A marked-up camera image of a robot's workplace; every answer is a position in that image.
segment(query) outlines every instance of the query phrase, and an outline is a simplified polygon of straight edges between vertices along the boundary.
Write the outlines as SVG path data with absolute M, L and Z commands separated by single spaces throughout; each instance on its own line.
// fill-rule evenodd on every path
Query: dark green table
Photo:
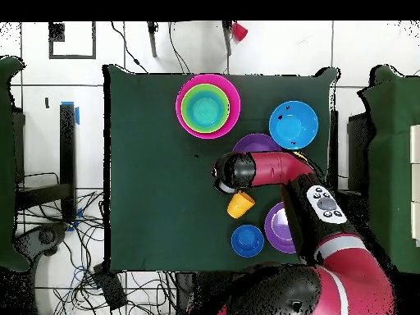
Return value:
M 369 227 L 399 271 L 420 274 L 411 237 L 410 126 L 420 124 L 420 78 L 379 66 L 364 99 L 377 134 L 368 148 Z
M 338 71 L 314 77 L 227 75 L 241 99 L 240 119 L 227 135 L 202 140 L 176 119 L 176 95 L 191 75 L 130 74 L 108 66 L 111 90 L 111 269 L 145 271 L 237 271 L 255 263 L 295 263 L 267 241 L 255 258 L 231 248 L 244 223 L 263 232 L 270 208 L 281 201 L 278 186 L 248 190 L 256 204 L 231 218 L 231 197 L 213 187 L 214 162 L 249 133 L 268 132 L 274 109 L 288 100 L 317 113 L 316 139 L 304 149 L 325 171 L 330 129 L 330 86 Z

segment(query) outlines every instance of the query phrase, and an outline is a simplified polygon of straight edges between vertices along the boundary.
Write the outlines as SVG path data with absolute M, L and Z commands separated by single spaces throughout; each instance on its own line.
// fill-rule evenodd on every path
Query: pink bowl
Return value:
M 180 113 L 180 103 L 182 102 L 182 98 L 189 91 L 189 89 L 193 88 L 197 84 L 214 84 L 223 92 L 225 92 L 227 98 L 229 99 L 229 116 L 227 117 L 226 123 L 220 129 L 212 133 L 204 134 L 192 130 L 186 125 Z M 235 86 L 230 81 L 228 81 L 220 75 L 196 75 L 192 79 L 188 80 L 180 89 L 180 92 L 176 97 L 175 110 L 176 117 L 178 117 L 178 121 L 183 126 L 183 128 L 186 131 L 188 131 L 191 135 L 196 136 L 200 139 L 215 139 L 226 134 L 229 130 L 233 128 L 235 123 L 238 121 L 238 118 L 240 116 L 240 95 L 238 94 L 238 91 L 236 90 Z

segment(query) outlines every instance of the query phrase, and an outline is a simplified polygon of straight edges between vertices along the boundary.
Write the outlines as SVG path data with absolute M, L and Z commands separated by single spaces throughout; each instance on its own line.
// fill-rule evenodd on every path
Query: purple bowl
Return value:
M 242 138 L 233 148 L 234 152 L 281 151 L 281 147 L 271 136 L 253 133 Z
M 283 203 L 276 204 L 267 214 L 264 230 L 275 249 L 282 253 L 296 253 Z

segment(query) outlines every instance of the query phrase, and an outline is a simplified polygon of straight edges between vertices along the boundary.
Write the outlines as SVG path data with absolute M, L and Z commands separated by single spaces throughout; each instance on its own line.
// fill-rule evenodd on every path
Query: robot control buttons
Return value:
M 336 201 L 332 198 L 326 198 L 326 197 L 322 197 L 321 199 L 319 199 L 317 206 L 322 210 L 336 210 L 337 209 Z
M 312 186 L 306 192 L 306 197 L 321 221 L 335 224 L 347 221 L 347 217 L 325 187 Z

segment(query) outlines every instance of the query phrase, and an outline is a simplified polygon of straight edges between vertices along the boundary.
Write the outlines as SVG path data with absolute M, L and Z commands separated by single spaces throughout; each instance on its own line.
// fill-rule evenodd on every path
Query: power strip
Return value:
M 96 286 L 102 289 L 103 296 L 111 310 L 124 307 L 127 304 L 127 296 L 117 274 L 104 271 L 102 264 L 99 263 L 94 267 L 94 274 L 92 275 Z

